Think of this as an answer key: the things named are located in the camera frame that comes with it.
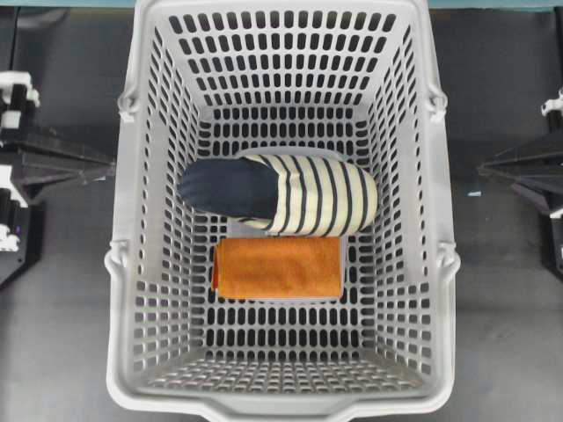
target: white bracket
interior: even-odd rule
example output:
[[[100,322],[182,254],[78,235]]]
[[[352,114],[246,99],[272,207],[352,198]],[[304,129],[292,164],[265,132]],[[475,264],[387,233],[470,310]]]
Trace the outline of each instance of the white bracket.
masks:
[[[546,116],[549,112],[558,111],[563,114],[563,88],[559,89],[559,97],[548,99],[542,104],[542,114]]]
[[[0,224],[0,252],[17,252],[19,250],[19,237],[12,234],[8,226]]]
[[[36,107],[40,106],[39,93],[33,88],[32,76],[27,72],[7,71],[0,72],[0,91],[2,92],[2,101],[5,104],[11,102],[11,92],[14,85],[25,85],[27,88],[26,100],[32,101]],[[0,116],[0,128],[17,129],[21,112],[16,110],[8,110]]]

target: black metal bracket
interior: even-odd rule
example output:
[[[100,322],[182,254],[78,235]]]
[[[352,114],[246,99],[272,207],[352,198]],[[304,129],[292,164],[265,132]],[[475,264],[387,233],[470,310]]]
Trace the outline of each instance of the black metal bracket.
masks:
[[[0,162],[12,166],[11,182],[27,203],[37,203],[47,188],[86,185],[115,174],[113,157],[67,140],[54,129],[36,127],[35,105],[26,97],[25,85],[13,86],[7,110],[21,117],[18,128],[0,129]]]
[[[563,280],[563,125],[560,111],[545,117],[551,133],[502,151],[478,170],[482,176],[512,180],[514,191],[534,204],[550,239],[544,262]]]

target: striped slipper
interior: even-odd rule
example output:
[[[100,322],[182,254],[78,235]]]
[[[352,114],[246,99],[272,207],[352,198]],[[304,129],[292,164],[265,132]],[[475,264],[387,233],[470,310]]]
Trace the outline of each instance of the striped slipper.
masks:
[[[374,179],[353,164],[330,158],[249,155],[278,174],[274,218],[241,218],[255,229],[297,236],[351,235],[376,218]]]

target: dark gray floor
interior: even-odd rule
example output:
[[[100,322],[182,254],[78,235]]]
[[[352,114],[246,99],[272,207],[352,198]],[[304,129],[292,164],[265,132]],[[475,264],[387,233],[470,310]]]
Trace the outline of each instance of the dark gray floor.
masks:
[[[32,71],[39,120],[115,151],[115,100],[131,14],[73,10],[20,20],[15,64]],[[539,105],[561,85],[550,13],[433,14],[458,250],[456,384],[430,415],[381,421],[560,421],[563,284],[540,264],[534,209],[478,177],[493,153],[546,132]],[[468,197],[481,191],[480,198]],[[106,393],[113,182],[53,192],[40,262],[0,290],[0,420],[173,421],[125,411]]]

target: folded towel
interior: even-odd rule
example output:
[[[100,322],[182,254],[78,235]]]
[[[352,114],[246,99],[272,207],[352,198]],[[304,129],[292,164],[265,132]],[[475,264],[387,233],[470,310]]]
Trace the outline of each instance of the folded towel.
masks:
[[[212,288],[228,299],[338,298],[340,240],[224,239],[215,251]]]

